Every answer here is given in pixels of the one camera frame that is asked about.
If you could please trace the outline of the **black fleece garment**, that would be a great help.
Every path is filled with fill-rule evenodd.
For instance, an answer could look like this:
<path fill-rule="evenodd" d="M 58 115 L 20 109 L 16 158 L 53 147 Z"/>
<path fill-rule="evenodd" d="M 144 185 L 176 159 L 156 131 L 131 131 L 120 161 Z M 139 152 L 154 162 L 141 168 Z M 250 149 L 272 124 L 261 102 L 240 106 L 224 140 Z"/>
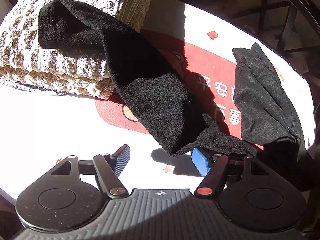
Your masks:
<path fill-rule="evenodd" d="M 221 132 L 155 47 L 102 10 L 79 1 L 52 0 L 40 9 L 38 37 L 43 49 L 103 53 L 118 94 L 168 155 L 196 147 L 257 155 L 251 144 Z"/>

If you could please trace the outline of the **black thin garment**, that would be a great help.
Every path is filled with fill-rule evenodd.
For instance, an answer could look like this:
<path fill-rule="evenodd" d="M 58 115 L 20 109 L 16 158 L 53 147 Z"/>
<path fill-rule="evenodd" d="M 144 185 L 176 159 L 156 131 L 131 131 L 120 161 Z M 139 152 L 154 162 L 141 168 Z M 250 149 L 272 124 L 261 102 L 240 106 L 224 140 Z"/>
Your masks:
<path fill-rule="evenodd" d="M 263 147 L 257 158 L 299 191 L 316 185 L 317 167 L 308 154 L 298 114 L 271 61 L 257 43 L 233 48 L 234 103 L 241 112 L 241 137 Z"/>

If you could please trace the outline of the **red white printed mat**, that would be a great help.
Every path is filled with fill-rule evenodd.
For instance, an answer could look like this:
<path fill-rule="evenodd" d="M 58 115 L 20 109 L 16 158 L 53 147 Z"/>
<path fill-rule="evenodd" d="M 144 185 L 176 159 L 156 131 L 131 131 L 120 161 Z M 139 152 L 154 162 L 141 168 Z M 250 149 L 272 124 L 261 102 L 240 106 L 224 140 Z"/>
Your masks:
<path fill-rule="evenodd" d="M 257 42 L 273 63 L 296 108 L 306 148 L 314 144 L 316 125 L 309 85 L 256 38 L 217 16 L 177 0 L 152 0 L 141 34 L 163 53 L 222 131 L 240 139 L 241 115 L 233 102 L 236 64 L 232 49 L 248 49 Z M 130 110 L 116 99 L 96 99 L 95 106 L 109 125 L 148 134 Z"/>

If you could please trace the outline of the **brown white knit sweater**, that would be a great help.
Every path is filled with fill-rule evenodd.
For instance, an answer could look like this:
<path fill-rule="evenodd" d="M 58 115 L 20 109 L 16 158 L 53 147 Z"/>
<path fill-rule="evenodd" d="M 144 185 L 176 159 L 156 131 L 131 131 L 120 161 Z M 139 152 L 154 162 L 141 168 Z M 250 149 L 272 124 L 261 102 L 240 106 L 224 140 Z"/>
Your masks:
<path fill-rule="evenodd" d="M 1 84 L 51 95 L 108 99 L 114 84 L 100 37 L 63 5 L 70 0 L 18 0 L 1 23 Z M 151 0 L 73 0 L 140 31 Z"/>

